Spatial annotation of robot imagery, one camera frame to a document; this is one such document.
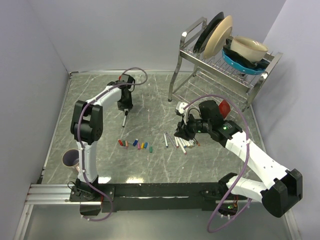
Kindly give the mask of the black cap marker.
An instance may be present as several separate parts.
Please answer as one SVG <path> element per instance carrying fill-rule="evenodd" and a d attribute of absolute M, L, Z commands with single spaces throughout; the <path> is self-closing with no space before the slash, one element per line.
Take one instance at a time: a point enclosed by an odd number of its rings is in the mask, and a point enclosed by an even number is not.
<path fill-rule="evenodd" d="M 125 109 L 125 110 L 124 110 L 124 117 L 123 117 L 123 121 L 122 121 L 122 127 L 123 127 L 123 128 L 124 128 L 125 125 L 126 125 L 126 121 L 127 121 L 128 114 L 129 114 L 129 110 L 128 110 L 128 109 Z"/>

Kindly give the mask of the pink cap marker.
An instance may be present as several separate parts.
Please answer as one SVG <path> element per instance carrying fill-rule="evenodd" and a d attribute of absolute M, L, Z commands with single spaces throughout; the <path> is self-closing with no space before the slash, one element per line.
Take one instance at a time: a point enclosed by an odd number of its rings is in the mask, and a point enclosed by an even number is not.
<path fill-rule="evenodd" d="M 182 149 L 183 154 L 184 154 L 184 155 L 187 155 L 187 152 L 186 152 L 186 150 L 185 150 L 185 147 L 184 147 L 184 145 L 183 145 L 182 140 L 181 140 L 179 137 L 177 137 L 177 140 L 178 140 L 178 144 L 179 144 L 180 148 Z"/>

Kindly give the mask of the dark blue white pen cap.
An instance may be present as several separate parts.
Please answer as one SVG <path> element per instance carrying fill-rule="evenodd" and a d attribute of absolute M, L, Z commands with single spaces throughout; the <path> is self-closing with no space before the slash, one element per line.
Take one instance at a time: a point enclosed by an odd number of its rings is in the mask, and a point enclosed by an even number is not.
<path fill-rule="evenodd" d="M 138 139 L 136 138 L 135 140 L 134 140 L 134 142 L 133 142 L 133 146 L 136 146 L 137 144 L 138 144 Z"/>

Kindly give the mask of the red cap marker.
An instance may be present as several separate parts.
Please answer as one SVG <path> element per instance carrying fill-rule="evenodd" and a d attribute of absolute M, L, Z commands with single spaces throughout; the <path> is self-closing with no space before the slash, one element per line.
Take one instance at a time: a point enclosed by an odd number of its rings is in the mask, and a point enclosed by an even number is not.
<path fill-rule="evenodd" d="M 168 144 L 167 134 L 164 133 L 163 136 L 164 136 L 165 147 L 168 148 L 169 144 Z"/>

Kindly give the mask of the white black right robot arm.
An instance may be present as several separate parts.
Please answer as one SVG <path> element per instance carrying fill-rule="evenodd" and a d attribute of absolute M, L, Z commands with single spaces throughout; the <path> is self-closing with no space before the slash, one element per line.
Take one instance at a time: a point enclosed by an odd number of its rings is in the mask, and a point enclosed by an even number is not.
<path fill-rule="evenodd" d="M 282 217 L 303 198 L 303 176 L 297 169 L 288 169 L 258 147 L 247 133 L 232 120 L 226 120 L 214 100 L 199 105 L 199 118 L 190 114 L 186 102 L 178 102 L 175 113 L 182 117 L 175 137 L 186 141 L 196 134 L 209 134 L 223 148 L 235 154 L 259 177 L 259 181 L 229 173 L 219 180 L 219 195 L 223 200 L 243 196 L 262 203 L 274 217 Z"/>

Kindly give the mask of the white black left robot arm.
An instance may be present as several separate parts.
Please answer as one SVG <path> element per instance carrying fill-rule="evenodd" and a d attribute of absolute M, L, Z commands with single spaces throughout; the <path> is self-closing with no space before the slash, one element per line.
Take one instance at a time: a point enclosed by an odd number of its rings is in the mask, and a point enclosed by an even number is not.
<path fill-rule="evenodd" d="M 122 74 L 119 80 L 107 84 L 95 97 L 74 105 L 70 131 L 76 140 L 79 156 L 79 173 L 74 192 L 88 201 L 95 200 L 100 193 L 96 167 L 97 143 L 103 133 L 103 111 L 117 103 L 118 110 L 124 112 L 123 125 L 133 108 L 132 91 L 136 80 Z"/>

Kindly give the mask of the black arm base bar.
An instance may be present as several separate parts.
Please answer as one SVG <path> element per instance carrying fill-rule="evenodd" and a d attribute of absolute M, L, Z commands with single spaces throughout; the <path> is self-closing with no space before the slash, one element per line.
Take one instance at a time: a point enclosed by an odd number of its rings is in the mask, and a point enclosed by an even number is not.
<path fill-rule="evenodd" d="M 144 210 L 212 211 L 227 192 L 219 182 L 193 183 L 102 183 L 97 188 L 108 197 L 84 183 L 71 189 L 69 200 L 81 205 L 101 203 L 101 212 Z"/>

